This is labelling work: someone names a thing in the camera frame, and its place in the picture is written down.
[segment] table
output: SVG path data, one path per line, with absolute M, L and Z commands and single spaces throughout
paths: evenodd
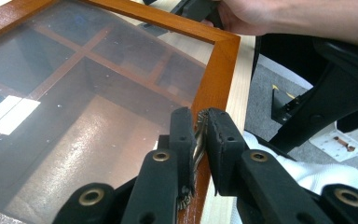
M 220 84 L 211 80 L 199 87 L 212 57 L 211 44 L 176 33 L 156 38 L 126 23 L 139 21 L 82 3 L 51 5 L 52 1 L 17 0 L 0 7 L 1 19 L 8 10 L 13 19 L 0 27 L 0 33 L 6 33 L 0 35 L 0 102 L 10 95 L 32 100 L 35 107 L 10 134 L 0 133 L 0 212 L 27 222 L 50 222 L 74 189 L 90 181 L 116 188 L 137 174 L 143 155 L 160 133 L 167 133 L 169 114 L 179 106 L 191 106 L 196 113 L 197 106 L 227 105 L 243 129 L 251 37 L 241 39 L 228 98 L 216 100 L 223 94 L 212 94 L 208 100 L 206 92 Z M 28 14 L 13 11 L 16 6 L 38 12 L 51 7 L 24 23 Z M 153 5 L 165 10 L 173 6 L 172 1 Z M 203 160 L 199 192 L 206 192 L 207 172 Z M 180 215 L 180 221 L 199 222 L 204 197 L 200 193 L 192 204 L 198 206 Z M 219 204 L 206 200 L 204 211 Z

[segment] wooden frame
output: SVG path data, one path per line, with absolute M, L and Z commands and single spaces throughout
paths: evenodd
M 13 0 L 1 6 L 0 35 L 54 2 L 54 0 Z M 226 109 L 241 40 L 237 35 L 128 0 L 85 0 L 84 2 L 213 44 L 213 52 L 191 110 L 195 118 L 197 112 L 204 108 Z M 200 223 L 209 180 L 209 164 L 204 157 L 200 163 L 196 182 L 196 198 L 192 200 L 188 209 L 179 213 L 179 223 Z

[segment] black chair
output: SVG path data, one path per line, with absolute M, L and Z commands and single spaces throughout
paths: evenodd
M 269 142 L 283 152 L 336 120 L 344 133 L 358 128 L 358 47 L 321 38 L 313 46 L 329 62 L 316 85 L 289 103 L 274 95 L 272 117 L 283 126 Z

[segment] glass pane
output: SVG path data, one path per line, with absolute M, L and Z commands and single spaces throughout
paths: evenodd
M 0 212 L 49 223 L 76 189 L 137 176 L 213 48 L 145 27 L 63 1 L 0 37 Z

